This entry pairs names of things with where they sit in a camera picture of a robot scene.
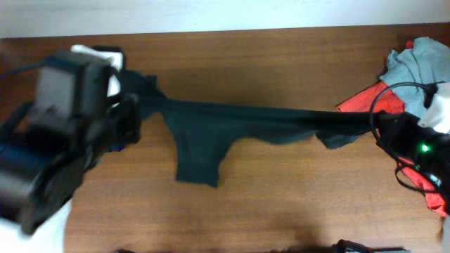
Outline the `dark green black t-shirt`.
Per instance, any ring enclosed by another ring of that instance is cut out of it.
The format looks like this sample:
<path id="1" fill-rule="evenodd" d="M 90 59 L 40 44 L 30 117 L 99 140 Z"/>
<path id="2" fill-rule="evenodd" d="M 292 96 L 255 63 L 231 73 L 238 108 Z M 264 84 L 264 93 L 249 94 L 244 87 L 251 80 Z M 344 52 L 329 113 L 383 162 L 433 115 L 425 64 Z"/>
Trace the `dark green black t-shirt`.
<path id="1" fill-rule="evenodd" d="M 124 71 L 121 90 L 135 93 L 141 118 L 159 112 L 177 151 L 176 180 L 216 188 L 219 166 L 241 138 L 284 145 L 312 136 L 328 149 L 341 148 L 371 130 L 365 112 L 323 112 L 172 100 L 158 88 L 155 75 Z"/>

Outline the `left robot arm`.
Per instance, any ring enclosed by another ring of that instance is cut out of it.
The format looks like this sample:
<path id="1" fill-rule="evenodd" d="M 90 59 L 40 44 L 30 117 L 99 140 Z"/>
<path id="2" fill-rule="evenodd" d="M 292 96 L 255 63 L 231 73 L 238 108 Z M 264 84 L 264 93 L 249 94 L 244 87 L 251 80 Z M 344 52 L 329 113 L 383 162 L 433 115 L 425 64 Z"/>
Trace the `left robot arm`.
<path id="1" fill-rule="evenodd" d="M 114 145 L 140 139 L 118 50 L 78 47 L 34 65 L 36 94 L 1 125 L 1 251 L 62 252 L 71 199 Z"/>

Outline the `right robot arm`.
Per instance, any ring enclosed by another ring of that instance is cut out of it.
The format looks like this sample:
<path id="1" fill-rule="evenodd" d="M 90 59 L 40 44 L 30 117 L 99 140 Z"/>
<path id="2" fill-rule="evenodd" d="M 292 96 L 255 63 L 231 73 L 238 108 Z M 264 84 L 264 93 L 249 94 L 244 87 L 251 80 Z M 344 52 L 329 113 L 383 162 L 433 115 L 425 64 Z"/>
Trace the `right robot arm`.
<path id="1" fill-rule="evenodd" d="M 449 214 L 449 135 L 419 125 L 420 119 L 407 112 L 371 113 L 369 123 L 378 147 L 395 162 L 394 175 L 404 188 L 421 195 L 436 195 Z M 424 184 L 406 183 L 398 174 L 411 170 Z"/>

